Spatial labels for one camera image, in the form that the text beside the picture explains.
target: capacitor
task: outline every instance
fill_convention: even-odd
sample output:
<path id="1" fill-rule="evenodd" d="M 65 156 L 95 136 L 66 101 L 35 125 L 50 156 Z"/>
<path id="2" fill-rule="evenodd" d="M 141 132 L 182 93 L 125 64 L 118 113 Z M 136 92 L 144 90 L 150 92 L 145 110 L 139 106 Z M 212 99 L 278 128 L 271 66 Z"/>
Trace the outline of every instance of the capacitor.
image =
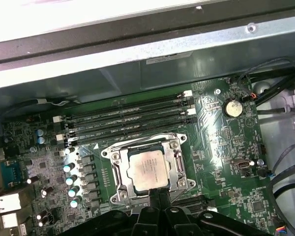
<path id="1" fill-rule="evenodd" d="M 80 190 L 79 186 L 72 187 L 68 192 L 69 197 L 73 198 L 79 192 L 79 190 Z"/>
<path id="2" fill-rule="evenodd" d="M 72 175 L 65 180 L 65 183 L 67 185 L 72 185 L 77 179 L 78 179 L 78 177 L 76 175 Z"/>
<path id="3" fill-rule="evenodd" d="M 74 164 L 73 162 L 71 162 L 71 163 L 69 163 L 69 164 L 67 164 L 67 165 L 65 165 L 65 166 L 63 167 L 63 171 L 66 172 L 66 173 L 68 173 L 68 172 L 70 172 L 74 167 L 75 167 L 75 164 Z"/>
<path id="4" fill-rule="evenodd" d="M 73 153 L 75 151 L 75 148 L 74 147 L 69 147 L 69 148 L 67 148 L 65 151 L 64 151 L 64 153 L 65 154 L 70 154 L 70 153 Z"/>
<path id="5" fill-rule="evenodd" d="M 36 135 L 37 135 L 38 137 L 41 137 L 41 136 L 43 136 L 44 134 L 46 134 L 46 130 L 45 130 L 45 129 L 37 129 L 37 130 L 35 131 L 35 133 L 36 133 Z"/>
<path id="6" fill-rule="evenodd" d="M 4 142 L 5 142 L 6 144 L 8 144 L 8 143 L 13 142 L 13 139 L 12 139 L 11 137 L 5 137 L 5 138 L 4 138 Z"/>
<path id="7" fill-rule="evenodd" d="M 262 159 L 258 159 L 257 160 L 257 165 L 258 166 L 264 166 L 265 165 L 265 161 L 263 161 Z"/>
<path id="8" fill-rule="evenodd" d="M 30 152 L 37 152 L 37 147 L 30 147 L 29 148 L 29 151 Z"/>
<path id="9" fill-rule="evenodd" d="M 49 221 L 48 217 L 45 216 L 41 219 L 41 221 L 38 222 L 38 226 L 43 227 L 48 221 Z"/>
<path id="10" fill-rule="evenodd" d="M 26 180 L 26 182 L 28 184 L 31 184 L 31 183 L 35 183 L 38 180 L 39 180 L 39 177 L 38 176 L 33 176 L 33 177 L 28 178 L 28 180 Z"/>
<path id="11" fill-rule="evenodd" d="M 54 190 L 53 187 L 48 187 L 48 188 L 42 190 L 41 194 L 44 195 L 44 196 L 47 196 L 47 194 L 51 193 L 53 190 Z"/>
<path id="12" fill-rule="evenodd" d="M 72 208 L 76 208 L 80 202 L 81 202 L 81 197 L 77 196 L 70 202 L 70 206 Z"/>
<path id="13" fill-rule="evenodd" d="M 47 211 L 46 210 L 42 210 L 37 216 L 36 219 L 37 220 L 41 220 L 42 218 L 44 218 L 47 215 Z"/>
<path id="14" fill-rule="evenodd" d="M 236 118 L 236 117 L 239 117 L 242 114 L 242 112 L 243 112 L 242 103 L 235 99 L 230 99 L 226 101 L 223 105 L 223 113 L 227 117 Z"/>
<path id="15" fill-rule="evenodd" d="M 39 138 L 37 139 L 37 142 L 38 142 L 39 144 L 44 144 L 44 143 L 46 142 L 46 140 L 45 140 L 44 137 L 39 137 Z"/>

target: chip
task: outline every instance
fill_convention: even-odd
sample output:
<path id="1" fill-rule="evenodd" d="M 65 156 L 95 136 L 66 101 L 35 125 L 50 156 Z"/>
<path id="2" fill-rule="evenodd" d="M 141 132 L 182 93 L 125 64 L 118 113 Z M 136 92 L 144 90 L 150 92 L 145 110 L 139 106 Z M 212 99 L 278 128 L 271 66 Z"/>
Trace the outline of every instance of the chip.
<path id="1" fill-rule="evenodd" d="M 68 220 L 75 220 L 75 214 L 68 215 Z"/>
<path id="2" fill-rule="evenodd" d="M 46 163 L 45 162 L 39 163 L 39 167 L 41 169 L 46 168 Z"/>
<path id="3" fill-rule="evenodd" d="M 57 177 L 56 181 L 57 181 L 57 183 L 64 183 L 64 180 L 62 177 Z"/>
<path id="4" fill-rule="evenodd" d="M 235 196 L 235 192 L 233 190 L 228 191 L 228 196 L 233 198 Z"/>
<path id="5" fill-rule="evenodd" d="M 258 201 L 258 202 L 254 202 L 252 203 L 252 208 L 254 210 L 254 212 L 258 212 L 258 211 L 262 211 L 264 210 L 264 204 L 262 203 L 262 201 Z"/>
<path id="6" fill-rule="evenodd" d="M 130 156 L 127 171 L 137 191 L 146 191 L 168 185 L 166 162 L 161 150 Z"/>

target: wire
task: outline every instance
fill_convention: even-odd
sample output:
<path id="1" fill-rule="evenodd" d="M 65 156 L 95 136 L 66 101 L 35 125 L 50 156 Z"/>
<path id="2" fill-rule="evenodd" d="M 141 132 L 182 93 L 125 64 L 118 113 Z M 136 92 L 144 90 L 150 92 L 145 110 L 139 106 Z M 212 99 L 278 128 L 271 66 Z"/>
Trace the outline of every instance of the wire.
<path id="1" fill-rule="evenodd" d="M 281 60 L 286 60 L 288 61 L 293 67 L 295 67 L 295 62 L 291 59 L 291 58 L 288 58 L 288 57 L 281 57 L 281 58 L 275 58 L 275 59 L 271 59 L 271 60 L 267 60 L 263 63 L 260 63 L 254 67 L 251 67 L 250 69 L 246 70 L 243 74 L 240 75 L 240 77 L 238 78 L 237 80 L 237 85 L 238 87 L 240 87 L 243 91 L 247 92 L 249 95 L 252 95 L 253 93 L 249 91 L 248 88 L 246 88 L 243 84 L 242 84 L 242 80 L 245 76 L 249 75 L 251 72 L 263 67 L 263 66 L 266 66 L 266 65 L 269 65 L 271 63 L 274 63 L 274 62 L 277 62 L 277 61 L 281 61 Z"/>
<path id="2" fill-rule="evenodd" d="M 295 108 L 290 108 L 292 113 L 295 113 Z M 276 108 L 276 109 L 269 109 L 269 110 L 257 110 L 258 115 L 274 115 L 274 114 L 283 114 L 289 113 L 286 111 L 285 108 Z"/>
<path id="3" fill-rule="evenodd" d="M 259 98 L 256 101 L 256 106 L 260 106 L 261 104 L 269 101 L 271 98 L 275 97 L 283 90 L 292 86 L 294 83 L 295 83 L 295 74 L 292 74 L 292 75 L 284 78 L 283 80 L 281 80 L 280 82 L 275 84 L 272 88 L 259 94 Z"/>
<path id="4" fill-rule="evenodd" d="M 285 193 L 288 190 L 295 189 L 295 183 L 287 184 L 281 188 L 279 188 L 275 193 L 274 197 L 277 199 L 281 194 Z"/>
<path id="5" fill-rule="evenodd" d="M 295 235 L 295 228 L 291 225 L 291 223 L 288 221 L 282 210 L 280 209 L 278 203 L 276 202 L 276 199 L 273 194 L 273 186 L 277 184 L 278 182 L 288 178 L 289 176 L 292 176 L 295 174 L 295 165 L 287 168 L 286 170 L 282 171 L 280 174 L 278 174 L 276 177 L 273 178 L 273 180 L 270 181 L 267 191 L 269 195 L 269 200 L 272 203 L 273 207 L 275 208 L 275 211 L 277 215 L 281 218 L 281 220 L 284 221 L 287 228 L 291 231 L 293 235 Z"/>
<path id="6" fill-rule="evenodd" d="M 282 154 L 279 156 L 279 158 L 277 159 L 277 161 L 275 162 L 273 168 L 272 168 L 272 172 L 275 173 L 277 167 L 279 166 L 279 164 L 281 163 L 281 161 L 287 156 L 287 154 L 289 154 L 293 149 L 295 148 L 295 144 L 289 146 L 287 149 L 284 150 L 284 152 L 282 152 Z"/>

